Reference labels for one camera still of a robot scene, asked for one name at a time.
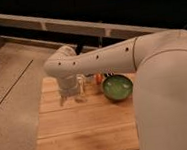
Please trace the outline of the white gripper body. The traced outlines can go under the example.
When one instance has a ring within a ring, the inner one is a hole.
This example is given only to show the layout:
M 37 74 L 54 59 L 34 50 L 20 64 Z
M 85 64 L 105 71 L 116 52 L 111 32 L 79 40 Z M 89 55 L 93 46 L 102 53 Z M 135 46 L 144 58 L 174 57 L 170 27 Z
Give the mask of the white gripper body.
M 76 76 L 57 78 L 58 90 L 63 97 L 75 96 L 79 92 L 79 84 Z

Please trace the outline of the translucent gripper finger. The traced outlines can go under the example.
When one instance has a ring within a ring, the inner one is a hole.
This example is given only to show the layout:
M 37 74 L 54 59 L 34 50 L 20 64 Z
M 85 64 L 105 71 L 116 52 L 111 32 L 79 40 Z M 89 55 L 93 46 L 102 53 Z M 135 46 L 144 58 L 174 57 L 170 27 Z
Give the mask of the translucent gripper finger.
M 83 103 L 85 100 L 84 97 L 81 94 L 77 94 L 76 97 L 74 98 L 76 102 Z
M 63 106 L 66 100 L 64 97 L 60 97 L 59 101 L 60 101 L 60 106 Z

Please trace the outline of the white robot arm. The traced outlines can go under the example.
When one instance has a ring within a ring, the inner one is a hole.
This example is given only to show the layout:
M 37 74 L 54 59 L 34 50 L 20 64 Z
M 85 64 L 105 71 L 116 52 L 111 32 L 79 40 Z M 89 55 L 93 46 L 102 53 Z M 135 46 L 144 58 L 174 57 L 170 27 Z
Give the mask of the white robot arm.
M 66 96 L 76 76 L 134 73 L 133 107 L 139 150 L 187 150 L 187 30 L 151 33 L 78 55 L 64 45 L 45 62 Z

